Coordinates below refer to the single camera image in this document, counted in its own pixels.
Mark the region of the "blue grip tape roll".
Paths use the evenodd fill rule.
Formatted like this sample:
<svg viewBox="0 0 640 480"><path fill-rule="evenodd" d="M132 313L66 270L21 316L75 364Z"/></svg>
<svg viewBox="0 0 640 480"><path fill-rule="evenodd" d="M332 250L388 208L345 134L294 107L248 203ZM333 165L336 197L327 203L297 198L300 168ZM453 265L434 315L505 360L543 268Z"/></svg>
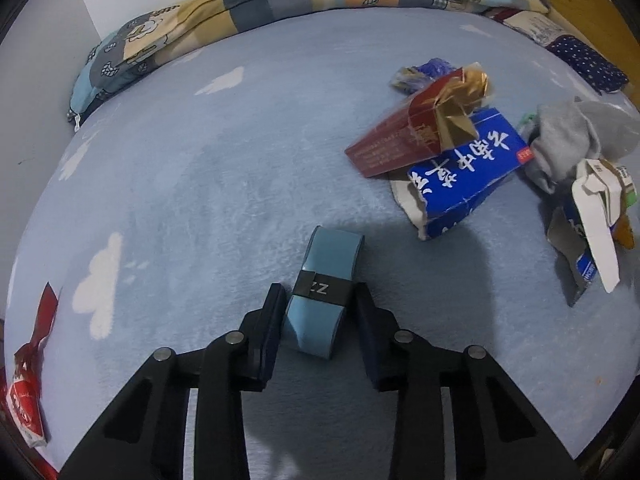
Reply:
<svg viewBox="0 0 640 480"><path fill-rule="evenodd" d="M328 360L354 284L364 236L316 226L282 326L290 348Z"/></svg>

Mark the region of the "grey sock green cuff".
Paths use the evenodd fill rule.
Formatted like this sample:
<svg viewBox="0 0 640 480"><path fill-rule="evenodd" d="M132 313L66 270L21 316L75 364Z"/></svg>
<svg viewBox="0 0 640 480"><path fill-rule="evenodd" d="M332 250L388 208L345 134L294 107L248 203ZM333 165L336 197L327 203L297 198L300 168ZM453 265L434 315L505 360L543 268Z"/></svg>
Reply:
<svg viewBox="0 0 640 480"><path fill-rule="evenodd" d="M618 162L638 148L639 119L608 103L574 100L541 105L518 133L534 154L526 176L552 195L575 179L578 162Z"/></svg>

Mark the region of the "red cigarette carton gold foil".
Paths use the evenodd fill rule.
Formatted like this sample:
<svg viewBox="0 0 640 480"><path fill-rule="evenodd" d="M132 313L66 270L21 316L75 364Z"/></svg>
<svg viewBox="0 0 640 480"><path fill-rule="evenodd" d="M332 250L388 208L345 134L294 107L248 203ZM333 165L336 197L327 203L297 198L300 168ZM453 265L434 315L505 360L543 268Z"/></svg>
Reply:
<svg viewBox="0 0 640 480"><path fill-rule="evenodd" d="M408 96L345 154L366 178L424 162L478 139L471 115L490 96L480 64L457 68Z"/></svg>

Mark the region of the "red white snack wrapper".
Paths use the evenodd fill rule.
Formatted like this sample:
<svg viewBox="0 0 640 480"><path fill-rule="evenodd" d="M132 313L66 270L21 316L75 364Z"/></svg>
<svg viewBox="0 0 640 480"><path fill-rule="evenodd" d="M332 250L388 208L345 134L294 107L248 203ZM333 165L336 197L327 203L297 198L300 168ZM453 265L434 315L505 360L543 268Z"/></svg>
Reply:
<svg viewBox="0 0 640 480"><path fill-rule="evenodd" d="M47 283L38 304L32 336L14 354L14 372L6 390L6 406L30 448L47 443L40 412L40 358L58 310L58 296Z"/></svg>

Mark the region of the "torn blue white box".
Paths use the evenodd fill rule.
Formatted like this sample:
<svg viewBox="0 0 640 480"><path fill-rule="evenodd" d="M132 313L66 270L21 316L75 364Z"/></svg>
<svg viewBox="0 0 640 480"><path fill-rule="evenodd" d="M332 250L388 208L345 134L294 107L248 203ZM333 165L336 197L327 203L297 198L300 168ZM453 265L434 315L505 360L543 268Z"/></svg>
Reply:
<svg viewBox="0 0 640 480"><path fill-rule="evenodd" d="M604 158L578 162L564 202L553 211L547 240L564 257L575 291L571 307L598 278L606 292L620 282L617 249L634 248L628 209L638 200L627 168Z"/></svg>

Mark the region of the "blue cloud bed sheet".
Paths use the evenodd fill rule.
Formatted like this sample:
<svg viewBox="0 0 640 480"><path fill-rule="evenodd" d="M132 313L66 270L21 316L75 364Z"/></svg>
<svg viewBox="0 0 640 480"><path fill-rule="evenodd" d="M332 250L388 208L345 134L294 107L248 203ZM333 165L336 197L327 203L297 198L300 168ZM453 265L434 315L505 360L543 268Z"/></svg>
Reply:
<svg viewBox="0 0 640 480"><path fill-rule="evenodd" d="M484 346L579 453L639 367L639 257L614 292L574 306L548 243L544 196L510 177L449 233L419 240L390 185L346 148L398 102L393 73L478 63L512 124L542 104L589 100L574 70L469 14L329 11L178 58L81 127L17 249L6 353L32 332L43 287L58 315L41 406L55 468L157 348L202 348L238 327L271 283L292 284L315 226L363 235L358 272L380 307L435 346Z"/></svg>

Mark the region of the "blue Chinese text carton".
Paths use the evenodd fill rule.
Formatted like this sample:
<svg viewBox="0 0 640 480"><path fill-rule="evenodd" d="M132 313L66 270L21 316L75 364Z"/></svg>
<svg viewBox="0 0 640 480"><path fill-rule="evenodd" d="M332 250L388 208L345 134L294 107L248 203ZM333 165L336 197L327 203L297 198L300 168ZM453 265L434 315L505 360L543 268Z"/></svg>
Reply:
<svg viewBox="0 0 640 480"><path fill-rule="evenodd" d="M432 240L464 220L497 186L534 158L528 144L495 108L472 115L478 138L390 173L396 203Z"/></svg>

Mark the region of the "crumpled blue plastic wrapper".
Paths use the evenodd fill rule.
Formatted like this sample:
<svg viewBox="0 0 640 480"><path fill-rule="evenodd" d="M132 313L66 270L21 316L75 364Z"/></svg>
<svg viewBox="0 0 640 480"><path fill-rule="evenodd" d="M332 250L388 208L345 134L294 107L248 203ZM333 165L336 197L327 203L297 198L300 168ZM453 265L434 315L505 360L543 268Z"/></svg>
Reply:
<svg viewBox="0 0 640 480"><path fill-rule="evenodd" d="M407 96L430 86L440 77L457 69L442 58L431 58L420 66L401 67L390 81L390 85Z"/></svg>

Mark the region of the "patchwork cartoon quilt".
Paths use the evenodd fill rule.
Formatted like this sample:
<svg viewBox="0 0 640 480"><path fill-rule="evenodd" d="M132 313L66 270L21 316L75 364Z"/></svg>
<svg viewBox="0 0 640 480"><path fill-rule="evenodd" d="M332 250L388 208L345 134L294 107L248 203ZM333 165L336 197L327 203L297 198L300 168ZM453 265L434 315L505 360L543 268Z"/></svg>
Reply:
<svg viewBox="0 0 640 480"><path fill-rule="evenodd" d="M95 46L70 95L75 127L147 74L208 44L287 18L367 8L422 8L481 14L507 8L546 14L541 0L183 0L141 14Z"/></svg>

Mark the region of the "navy star pillow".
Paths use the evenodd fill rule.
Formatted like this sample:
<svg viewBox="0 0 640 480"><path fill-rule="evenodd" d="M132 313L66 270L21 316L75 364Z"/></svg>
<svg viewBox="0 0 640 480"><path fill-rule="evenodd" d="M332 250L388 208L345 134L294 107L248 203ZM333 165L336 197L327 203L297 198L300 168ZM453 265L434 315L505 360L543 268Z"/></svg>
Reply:
<svg viewBox="0 0 640 480"><path fill-rule="evenodd" d="M627 75L615 64L544 14L499 8L485 15L551 52L599 94L620 92L629 84Z"/></svg>

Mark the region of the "wooden headboard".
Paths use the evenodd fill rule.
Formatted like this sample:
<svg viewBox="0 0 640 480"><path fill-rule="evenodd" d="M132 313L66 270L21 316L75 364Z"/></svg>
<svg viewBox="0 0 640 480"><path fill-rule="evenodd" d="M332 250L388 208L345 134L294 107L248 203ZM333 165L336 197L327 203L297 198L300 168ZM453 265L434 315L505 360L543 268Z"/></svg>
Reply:
<svg viewBox="0 0 640 480"><path fill-rule="evenodd" d="M624 93L639 108L639 44L611 0L548 0L629 78Z"/></svg>

